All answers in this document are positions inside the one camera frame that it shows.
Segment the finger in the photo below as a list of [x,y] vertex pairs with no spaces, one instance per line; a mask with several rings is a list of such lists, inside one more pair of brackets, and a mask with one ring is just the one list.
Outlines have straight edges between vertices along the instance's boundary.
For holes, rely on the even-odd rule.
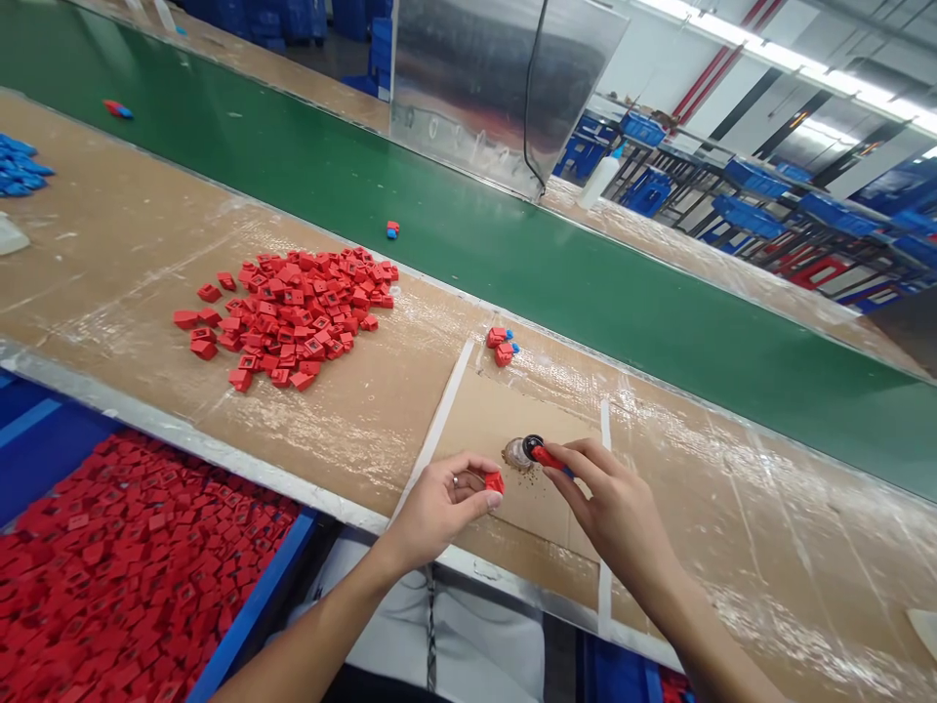
[[556,486],[556,490],[569,503],[569,508],[576,516],[576,521],[585,529],[587,524],[591,522],[591,513],[589,512],[589,499],[583,493],[583,489],[576,485],[576,481],[572,478],[553,467],[544,467],[544,474],[547,475],[547,478]]
[[474,488],[476,491],[485,489],[485,479],[484,476],[479,476],[475,472],[466,471],[456,474],[455,478],[457,481],[454,481],[457,487],[468,486]]
[[460,452],[454,456],[440,459],[430,464],[427,469],[432,469],[441,475],[448,474],[450,476],[455,476],[469,469],[474,469],[483,474],[493,474],[501,470],[494,461],[474,452]]
[[462,503],[464,500],[466,500],[466,498],[471,498],[475,493],[478,492],[479,491],[471,488],[470,486],[457,486],[456,489],[452,492],[452,502]]
[[615,458],[615,455],[594,437],[574,439],[571,442],[566,442],[565,446],[567,449],[575,449],[610,476],[624,476],[629,473],[622,463]]
[[575,449],[568,449],[562,444],[550,443],[547,445],[547,451],[568,466],[578,478],[581,478],[592,493],[601,490],[604,482],[608,480],[606,472]]
[[459,529],[474,522],[483,515],[498,510],[504,496],[498,491],[479,491],[468,496],[462,503],[453,506]]

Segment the white tape strip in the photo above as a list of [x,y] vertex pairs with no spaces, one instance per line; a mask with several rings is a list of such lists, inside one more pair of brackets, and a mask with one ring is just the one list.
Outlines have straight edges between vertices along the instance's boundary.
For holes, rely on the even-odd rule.
[[[602,400],[602,446],[612,448],[611,421],[608,400]],[[611,641],[612,634],[612,572],[605,560],[598,564],[598,635]]]
[[407,496],[410,495],[410,491],[413,490],[413,484],[417,482],[417,479],[420,478],[420,475],[423,473],[423,469],[425,469],[427,464],[432,460],[432,455],[436,451],[436,445],[439,443],[439,438],[442,436],[442,430],[446,426],[446,420],[449,419],[449,412],[452,410],[452,403],[455,402],[459,385],[462,383],[462,376],[466,372],[466,365],[469,363],[472,347],[474,347],[472,340],[466,340],[466,345],[462,347],[459,360],[456,361],[456,365],[452,369],[452,374],[449,376],[449,381],[446,383],[446,389],[442,392],[442,397],[439,399],[439,404],[436,406],[436,412],[432,416],[432,422],[429,423],[427,438],[424,440],[423,448],[420,450],[417,461],[413,465],[410,479],[407,481],[403,493],[400,494],[397,507],[393,509],[393,515],[390,517],[391,522],[397,519],[397,514],[400,512],[400,509],[403,508],[403,504],[406,502]]

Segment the forearm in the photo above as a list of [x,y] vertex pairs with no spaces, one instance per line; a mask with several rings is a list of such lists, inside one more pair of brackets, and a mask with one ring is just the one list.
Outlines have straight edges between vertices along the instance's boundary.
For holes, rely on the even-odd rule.
[[328,596],[248,662],[213,701],[320,700],[400,576],[385,551],[375,545]]
[[700,700],[784,703],[771,680],[729,635],[703,589],[682,569],[655,598],[638,602],[673,645]]

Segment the red handle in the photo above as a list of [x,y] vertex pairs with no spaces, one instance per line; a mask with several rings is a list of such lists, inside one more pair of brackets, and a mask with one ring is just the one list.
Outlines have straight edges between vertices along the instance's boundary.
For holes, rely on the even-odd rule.
[[546,447],[534,447],[531,449],[530,453],[534,455],[534,459],[536,459],[544,466],[553,467],[554,469],[559,469],[560,471],[566,468],[565,464],[553,458],[553,456],[547,451]]

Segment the gray pants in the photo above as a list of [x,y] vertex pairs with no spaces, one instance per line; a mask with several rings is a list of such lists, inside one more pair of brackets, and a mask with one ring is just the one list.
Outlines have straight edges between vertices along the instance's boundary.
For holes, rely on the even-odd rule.
[[[348,574],[374,538],[346,527],[289,624]],[[453,703],[542,701],[542,613],[465,577],[436,569],[432,620],[435,691]],[[429,589],[411,571],[390,590],[346,662],[414,686],[427,686]]]

